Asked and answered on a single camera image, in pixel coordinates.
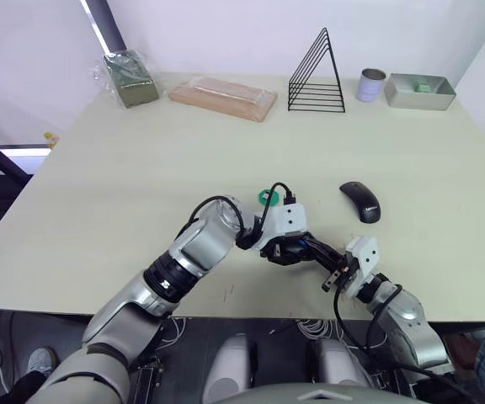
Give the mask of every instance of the yellow object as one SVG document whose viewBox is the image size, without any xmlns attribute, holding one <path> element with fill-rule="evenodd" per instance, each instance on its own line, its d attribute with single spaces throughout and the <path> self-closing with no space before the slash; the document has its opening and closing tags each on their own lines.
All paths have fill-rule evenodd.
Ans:
<svg viewBox="0 0 485 404">
<path fill-rule="evenodd" d="M 54 135 L 51 132 L 44 132 L 44 137 L 47 140 L 46 145 L 50 148 L 53 149 L 54 146 L 57 144 L 59 141 L 59 136 Z"/>
</svg>

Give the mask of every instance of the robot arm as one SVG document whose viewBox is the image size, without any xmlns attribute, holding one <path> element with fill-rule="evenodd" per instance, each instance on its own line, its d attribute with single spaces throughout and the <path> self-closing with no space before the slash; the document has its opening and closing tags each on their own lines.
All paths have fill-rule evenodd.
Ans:
<svg viewBox="0 0 485 404">
<path fill-rule="evenodd" d="M 170 248 L 93 317 L 82 348 L 56 368 L 28 403 L 126 403 L 129 369 L 147 361 L 162 338 L 163 320 L 235 243 L 282 265 L 318 261 L 331 273 L 325 290 L 347 278 L 344 293 L 367 300 L 372 313 L 393 292 L 394 285 L 371 274 L 378 260 L 374 239 L 355 239 L 346 254 L 336 252 L 307 232 L 304 207 L 291 194 L 283 206 L 269 210 L 264 223 L 232 197 L 213 199 L 221 200 L 207 205 L 198 220 L 192 217 Z M 363 255 L 368 251 L 373 253 L 367 261 Z M 379 324 L 400 347 L 397 360 L 426 368 L 447 361 L 414 296 L 403 291 L 389 308 Z"/>
<path fill-rule="evenodd" d="M 147 361 L 161 340 L 163 320 L 256 222 L 229 199 L 207 205 L 169 249 L 137 274 L 91 320 L 82 348 L 63 361 L 28 403 L 125 403 L 129 369 Z"/>
</svg>

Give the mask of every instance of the green bottle cap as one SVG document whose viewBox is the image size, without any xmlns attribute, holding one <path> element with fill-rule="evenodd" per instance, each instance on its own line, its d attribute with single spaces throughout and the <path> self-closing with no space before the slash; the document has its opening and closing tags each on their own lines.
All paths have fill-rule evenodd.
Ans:
<svg viewBox="0 0 485 404">
<path fill-rule="evenodd" d="M 259 193 L 258 200 L 261 205 L 265 206 L 267 204 L 267 198 L 269 197 L 269 193 L 270 189 L 264 189 Z M 278 204 L 279 201 L 280 195 L 276 191 L 273 191 L 273 198 L 270 200 L 269 206 L 275 206 Z"/>
</svg>

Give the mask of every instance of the metal tray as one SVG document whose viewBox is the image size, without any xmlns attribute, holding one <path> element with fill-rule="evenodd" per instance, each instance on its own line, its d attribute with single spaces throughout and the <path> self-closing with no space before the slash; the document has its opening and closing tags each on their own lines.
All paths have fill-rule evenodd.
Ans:
<svg viewBox="0 0 485 404">
<path fill-rule="evenodd" d="M 429 86 L 428 93 L 417 93 L 418 85 Z M 420 74 L 391 74 L 385 86 L 385 96 L 393 108 L 446 110 L 456 97 L 446 77 Z"/>
</svg>

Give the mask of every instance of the wooden block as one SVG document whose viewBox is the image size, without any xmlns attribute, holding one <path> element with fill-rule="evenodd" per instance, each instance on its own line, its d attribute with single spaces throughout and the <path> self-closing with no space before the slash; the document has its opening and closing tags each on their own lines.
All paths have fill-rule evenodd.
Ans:
<svg viewBox="0 0 485 404">
<path fill-rule="evenodd" d="M 195 77 L 178 85 L 168 96 L 178 103 L 263 122 L 277 94 L 236 82 Z"/>
</svg>

